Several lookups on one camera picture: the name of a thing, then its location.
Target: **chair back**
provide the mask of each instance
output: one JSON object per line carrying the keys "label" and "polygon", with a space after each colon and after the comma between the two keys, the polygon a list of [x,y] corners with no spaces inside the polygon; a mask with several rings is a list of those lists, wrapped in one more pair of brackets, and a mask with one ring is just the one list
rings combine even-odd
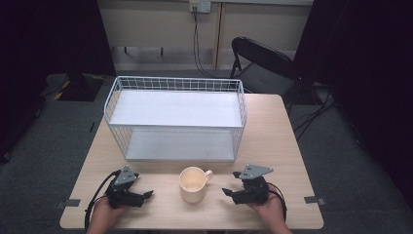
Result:
{"label": "chair back", "polygon": [[298,80],[293,61],[283,53],[247,37],[237,37],[232,41],[237,67],[241,69],[239,56],[248,59],[285,78]]}

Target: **power outlet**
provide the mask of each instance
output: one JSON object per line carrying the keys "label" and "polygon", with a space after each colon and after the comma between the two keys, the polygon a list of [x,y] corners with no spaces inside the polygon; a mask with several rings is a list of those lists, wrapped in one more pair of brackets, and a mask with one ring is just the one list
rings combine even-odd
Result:
{"label": "power outlet", "polygon": [[189,12],[200,12],[201,11],[201,2],[200,1],[189,1]]}
{"label": "power outlet", "polygon": [[189,1],[189,12],[210,13],[210,1]]}

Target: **black curtain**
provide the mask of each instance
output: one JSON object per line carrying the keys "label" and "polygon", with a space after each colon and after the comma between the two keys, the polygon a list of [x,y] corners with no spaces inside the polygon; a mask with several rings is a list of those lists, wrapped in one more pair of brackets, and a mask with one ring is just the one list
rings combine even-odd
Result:
{"label": "black curtain", "polygon": [[294,60],[308,84],[334,87],[362,146],[411,208],[412,12],[406,0],[315,0]]}

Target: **white wire rack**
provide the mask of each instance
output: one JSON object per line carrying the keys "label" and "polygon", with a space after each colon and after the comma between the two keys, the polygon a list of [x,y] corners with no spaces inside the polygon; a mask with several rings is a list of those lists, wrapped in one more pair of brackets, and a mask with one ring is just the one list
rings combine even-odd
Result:
{"label": "white wire rack", "polygon": [[104,116],[127,160],[234,161],[246,122],[243,83],[120,76]]}

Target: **wooden table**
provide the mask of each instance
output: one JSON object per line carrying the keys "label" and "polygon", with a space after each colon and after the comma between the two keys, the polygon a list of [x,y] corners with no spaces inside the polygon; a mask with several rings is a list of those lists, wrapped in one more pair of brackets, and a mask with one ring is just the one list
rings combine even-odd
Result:
{"label": "wooden table", "polygon": [[[304,201],[304,197],[315,194],[282,99],[274,95],[245,95],[245,98],[247,121],[234,163],[127,162],[102,120],[70,196],[70,199],[80,199],[81,202],[79,207],[64,209],[61,227],[84,228],[85,209],[97,188],[111,172],[129,165],[134,173],[139,173],[130,191],[143,194],[154,190],[154,194],[141,208],[130,209],[116,226],[118,229],[266,229],[252,209],[246,205],[235,205],[221,190],[222,187],[242,190],[242,182],[234,178],[232,172],[240,172],[246,164],[253,164],[275,169],[264,177],[277,185],[285,197],[289,228],[322,228],[319,205]],[[179,195],[179,174],[189,166],[214,171],[206,196],[198,204],[188,204]]]}

